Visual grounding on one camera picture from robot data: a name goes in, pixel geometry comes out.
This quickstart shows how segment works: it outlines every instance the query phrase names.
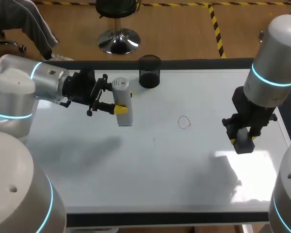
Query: gray sweatpants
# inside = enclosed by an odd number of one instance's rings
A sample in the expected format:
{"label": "gray sweatpants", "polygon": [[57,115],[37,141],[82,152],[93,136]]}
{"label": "gray sweatpants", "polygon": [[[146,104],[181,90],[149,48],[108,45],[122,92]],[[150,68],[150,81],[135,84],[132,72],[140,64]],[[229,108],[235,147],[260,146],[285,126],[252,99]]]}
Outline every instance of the gray sweatpants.
{"label": "gray sweatpants", "polygon": [[31,0],[0,0],[0,30],[8,29],[22,29],[42,55],[58,43]]}

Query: white table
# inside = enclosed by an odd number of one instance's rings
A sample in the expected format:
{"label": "white table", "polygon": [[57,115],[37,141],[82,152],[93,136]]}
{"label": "white table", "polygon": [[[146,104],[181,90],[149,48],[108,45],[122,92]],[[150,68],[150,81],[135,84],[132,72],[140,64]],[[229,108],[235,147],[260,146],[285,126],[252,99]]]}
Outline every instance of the white table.
{"label": "white table", "polygon": [[[130,80],[133,126],[118,127],[105,112],[88,117],[84,105],[40,101],[27,147],[68,214],[267,212],[291,143],[279,111],[252,154],[236,154],[221,123],[236,113],[232,95],[248,72],[162,70],[161,84],[147,90],[137,70],[96,71]],[[101,101],[113,102],[112,93]]]}

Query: glowing blue ring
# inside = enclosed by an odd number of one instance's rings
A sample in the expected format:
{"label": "glowing blue ring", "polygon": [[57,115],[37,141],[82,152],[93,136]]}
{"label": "glowing blue ring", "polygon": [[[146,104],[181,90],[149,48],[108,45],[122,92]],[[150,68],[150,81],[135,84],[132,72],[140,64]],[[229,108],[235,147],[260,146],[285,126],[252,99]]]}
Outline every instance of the glowing blue ring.
{"label": "glowing blue ring", "polygon": [[269,84],[269,85],[273,85],[273,86],[280,86],[280,87],[285,87],[285,86],[291,86],[291,83],[286,83],[286,84],[281,84],[281,83],[274,83],[271,81],[266,80],[265,78],[261,77],[256,70],[253,68],[253,64],[252,64],[252,71],[253,73],[263,82]]}
{"label": "glowing blue ring", "polygon": [[275,209],[276,209],[276,212],[277,212],[277,215],[278,217],[280,218],[282,224],[287,228],[287,230],[291,233],[291,229],[287,226],[287,224],[283,221],[283,219],[281,218],[280,214],[279,214],[279,211],[277,210],[277,206],[276,206],[276,203],[275,203],[275,196],[273,194],[273,199],[274,199],[274,206],[275,206]]}
{"label": "glowing blue ring", "polygon": [[42,62],[39,62],[35,65],[35,67],[33,68],[32,72],[31,72],[31,75],[30,75],[30,79],[33,79],[33,75],[35,73],[35,70],[39,67],[39,65],[41,65]]}
{"label": "glowing blue ring", "polygon": [[46,215],[44,221],[42,222],[41,226],[39,227],[39,229],[35,232],[35,233],[40,233],[43,229],[43,227],[45,226],[48,218],[49,218],[49,215],[50,215],[50,212],[52,210],[52,207],[53,207],[53,187],[52,187],[52,184],[49,180],[49,178],[47,177],[48,179],[48,182],[49,182],[49,185],[50,185],[50,204],[49,204],[49,209],[48,209],[48,214]]}
{"label": "glowing blue ring", "polygon": [[1,115],[0,117],[5,118],[5,119],[26,119],[32,116],[32,113],[27,115],[27,116],[6,116],[6,115]]}

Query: black cylindrical container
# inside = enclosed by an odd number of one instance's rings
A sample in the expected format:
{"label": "black cylindrical container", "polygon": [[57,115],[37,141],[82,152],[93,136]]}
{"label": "black cylindrical container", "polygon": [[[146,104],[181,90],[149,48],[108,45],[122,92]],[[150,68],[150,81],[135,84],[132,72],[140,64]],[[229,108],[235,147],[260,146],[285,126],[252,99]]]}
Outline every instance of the black cylindrical container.
{"label": "black cylindrical container", "polygon": [[154,88],[160,84],[161,60],[155,55],[146,55],[138,60],[139,83],[145,88]]}

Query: yellow black hazard tape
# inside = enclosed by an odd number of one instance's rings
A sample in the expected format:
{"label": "yellow black hazard tape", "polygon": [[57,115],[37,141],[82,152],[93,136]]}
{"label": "yellow black hazard tape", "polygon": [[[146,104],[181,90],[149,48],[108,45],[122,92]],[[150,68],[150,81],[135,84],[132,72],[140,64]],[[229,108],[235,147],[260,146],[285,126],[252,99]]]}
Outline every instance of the yellow black hazard tape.
{"label": "yellow black hazard tape", "polygon": [[221,33],[220,33],[218,21],[214,15],[213,5],[209,5],[208,8],[209,8],[209,13],[211,16],[213,28],[214,28],[215,38],[217,40],[217,47],[219,50],[220,57],[226,58],[226,55],[225,55],[224,50],[223,50],[223,44],[222,44]]}
{"label": "yellow black hazard tape", "polygon": [[[95,6],[94,2],[64,2],[64,1],[35,1],[35,4],[43,5],[84,5]],[[291,5],[291,2],[189,2],[189,3],[142,3],[143,6],[209,6],[209,5],[224,5],[224,6],[249,6],[249,5]]]}

